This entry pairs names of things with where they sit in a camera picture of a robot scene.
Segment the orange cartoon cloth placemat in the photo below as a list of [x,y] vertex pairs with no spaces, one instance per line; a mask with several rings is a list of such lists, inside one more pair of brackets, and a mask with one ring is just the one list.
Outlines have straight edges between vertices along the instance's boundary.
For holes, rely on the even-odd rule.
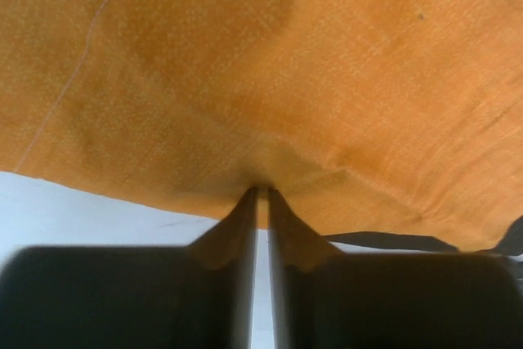
[[1,169],[486,250],[522,214],[522,0],[1,0]]

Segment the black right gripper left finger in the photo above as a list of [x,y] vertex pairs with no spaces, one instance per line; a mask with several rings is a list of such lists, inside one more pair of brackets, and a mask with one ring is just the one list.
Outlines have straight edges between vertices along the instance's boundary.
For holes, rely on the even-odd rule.
[[1,271],[4,348],[247,348],[257,191],[185,246],[33,246]]

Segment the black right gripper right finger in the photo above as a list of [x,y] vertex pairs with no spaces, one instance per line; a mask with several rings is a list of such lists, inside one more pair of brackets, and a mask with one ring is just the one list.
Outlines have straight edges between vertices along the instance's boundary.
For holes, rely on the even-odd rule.
[[347,253],[267,194],[278,348],[519,348],[522,296],[505,258]]

